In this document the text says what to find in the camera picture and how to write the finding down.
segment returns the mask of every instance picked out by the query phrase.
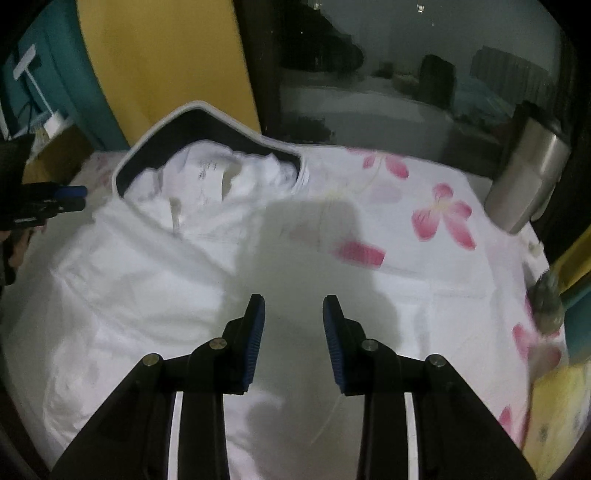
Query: hand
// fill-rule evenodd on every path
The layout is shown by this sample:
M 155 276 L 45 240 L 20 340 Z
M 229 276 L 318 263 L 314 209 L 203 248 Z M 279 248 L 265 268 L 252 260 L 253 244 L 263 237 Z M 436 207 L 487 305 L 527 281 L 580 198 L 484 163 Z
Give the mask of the hand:
M 29 242 L 33 233 L 36 230 L 43 230 L 44 227 L 27 228 L 23 233 L 18 242 L 12 247 L 12 256 L 8 259 L 8 265 L 15 270 L 20 267 L 25 260 L 25 253 L 29 246 Z M 4 242 L 11 232 L 0 232 L 0 242 Z

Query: metal trash can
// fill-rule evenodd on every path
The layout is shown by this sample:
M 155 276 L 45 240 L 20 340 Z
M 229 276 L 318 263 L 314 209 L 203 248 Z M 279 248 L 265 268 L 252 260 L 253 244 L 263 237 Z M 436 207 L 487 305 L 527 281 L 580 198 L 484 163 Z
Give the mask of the metal trash can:
M 504 152 L 506 167 L 484 208 L 491 221 L 515 235 L 551 195 L 570 155 L 558 119 L 532 103 L 515 110 L 514 131 Z

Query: cardboard box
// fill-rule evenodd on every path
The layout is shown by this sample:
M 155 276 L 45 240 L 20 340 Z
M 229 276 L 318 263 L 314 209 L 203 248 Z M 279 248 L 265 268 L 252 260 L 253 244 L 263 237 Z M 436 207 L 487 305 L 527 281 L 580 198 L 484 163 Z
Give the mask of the cardboard box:
M 93 151 L 82 131 L 72 125 L 53 138 L 27 164 L 22 182 L 55 181 L 67 185 Z

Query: wrinkled fabric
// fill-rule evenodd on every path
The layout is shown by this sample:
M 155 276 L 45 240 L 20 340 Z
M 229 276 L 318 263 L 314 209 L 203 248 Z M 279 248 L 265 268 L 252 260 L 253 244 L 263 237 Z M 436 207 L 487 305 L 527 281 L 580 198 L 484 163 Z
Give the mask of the wrinkled fabric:
M 244 181 L 260 187 L 230 182 L 196 203 L 186 180 L 198 170 L 183 178 L 185 162 L 166 191 L 148 176 L 141 195 L 131 188 L 52 222 L 2 304 L 5 378 L 50 466 L 143 355 L 190 353 L 242 316 L 252 293 L 267 320 L 251 389 L 224 399 L 233 478 L 355 477 L 363 399 L 334 382 L 328 294 L 398 354 L 444 355 L 497 418 L 510 410 L 518 442 L 531 359 L 513 331 L 535 328 L 523 271 L 535 261 L 521 238 L 488 221 L 457 170 L 293 148 L 302 168 L 292 182 L 257 166 Z M 224 175 L 212 179 L 222 191 Z M 552 341 L 563 348 L 563 332 Z

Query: glass window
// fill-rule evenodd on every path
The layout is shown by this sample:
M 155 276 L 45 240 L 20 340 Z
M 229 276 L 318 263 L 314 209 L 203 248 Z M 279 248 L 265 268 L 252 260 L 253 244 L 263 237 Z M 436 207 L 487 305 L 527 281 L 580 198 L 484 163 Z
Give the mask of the glass window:
M 290 141 L 387 150 L 492 178 L 517 105 L 570 120 L 574 49 L 537 0 L 280 4 Z

